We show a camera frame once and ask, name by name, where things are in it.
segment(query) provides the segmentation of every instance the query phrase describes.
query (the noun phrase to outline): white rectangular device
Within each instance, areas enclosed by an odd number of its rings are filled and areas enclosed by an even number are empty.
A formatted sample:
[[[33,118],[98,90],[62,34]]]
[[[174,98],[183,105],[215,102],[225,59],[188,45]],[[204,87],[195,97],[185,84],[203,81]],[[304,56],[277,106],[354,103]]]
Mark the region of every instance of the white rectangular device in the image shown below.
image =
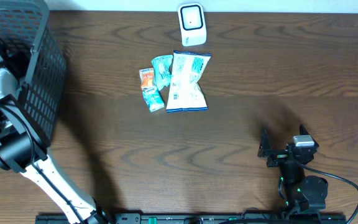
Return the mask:
[[[198,3],[184,4],[178,9],[181,42],[194,46],[206,42],[206,24],[203,7]]]

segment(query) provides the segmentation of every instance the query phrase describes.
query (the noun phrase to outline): white backdrop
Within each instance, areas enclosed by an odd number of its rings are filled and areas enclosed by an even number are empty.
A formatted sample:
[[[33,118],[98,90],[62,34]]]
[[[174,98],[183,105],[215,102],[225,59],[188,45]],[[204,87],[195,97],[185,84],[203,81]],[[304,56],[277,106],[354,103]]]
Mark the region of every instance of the white backdrop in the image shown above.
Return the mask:
[[[198,2],[208,12],[358,13],[358,0],[45,0],[51,10],[176,11]]]

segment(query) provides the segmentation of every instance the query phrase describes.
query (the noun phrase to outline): wood grain surface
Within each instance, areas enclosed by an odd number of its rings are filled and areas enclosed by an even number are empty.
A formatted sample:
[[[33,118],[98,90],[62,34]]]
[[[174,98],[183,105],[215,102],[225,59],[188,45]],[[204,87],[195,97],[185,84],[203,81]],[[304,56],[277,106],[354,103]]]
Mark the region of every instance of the wood grain surface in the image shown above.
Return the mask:
[[[72,179],[112,211],[272,210],[284,201],[278,169],[257,158],[260,130],[284,148],[304,123],[320,143],[309,165],[358,184],[358,15],[205,16],[207,43],[183,47],[173,12],[51,12],[69,67],[52,147]],[[173,50],[212,53],[208,111],[148,111],[138,69]],[[357,191],[328,181],[326,211],[349,217]],[[39,213],[60,211],[0,169],[0,223]]]

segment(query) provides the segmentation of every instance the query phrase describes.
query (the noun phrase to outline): gray plastic basket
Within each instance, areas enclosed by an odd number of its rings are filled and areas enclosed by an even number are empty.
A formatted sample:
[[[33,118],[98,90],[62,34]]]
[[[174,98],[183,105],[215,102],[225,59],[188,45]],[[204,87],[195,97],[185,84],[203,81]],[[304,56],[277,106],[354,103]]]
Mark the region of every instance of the gray plastic basket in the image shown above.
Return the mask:
[[[66,61],[48,26],[43,0],[0,0],[0,38],[13,50],[31,56],[26,76],[27,100],[22,105],[47,137],[52,137],[67,77]]]

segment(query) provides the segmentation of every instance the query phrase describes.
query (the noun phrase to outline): snack packet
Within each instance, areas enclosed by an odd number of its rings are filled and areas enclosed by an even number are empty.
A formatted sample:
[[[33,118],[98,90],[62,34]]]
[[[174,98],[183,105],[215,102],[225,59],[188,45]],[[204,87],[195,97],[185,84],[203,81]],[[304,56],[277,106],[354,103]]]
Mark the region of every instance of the snack packet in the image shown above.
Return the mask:
[[[172,80],[167,112],[207,110],[200,80],[211,54],[173,52]]]
[[[171,84],[172,75],[169,72],[169,67],[171,66],[172,58],[172,55],[163,55],[152,60],[155,72],[154,82],[159,91]]]
[[[151,113],[165,106],[156,86],[143,90],[143,98]]]
[[[139,70],[140,76],[140,87],[142,90],[146,88],[153,87],[153,80],[154,80],[154,69],[153,68],[145,68]]]

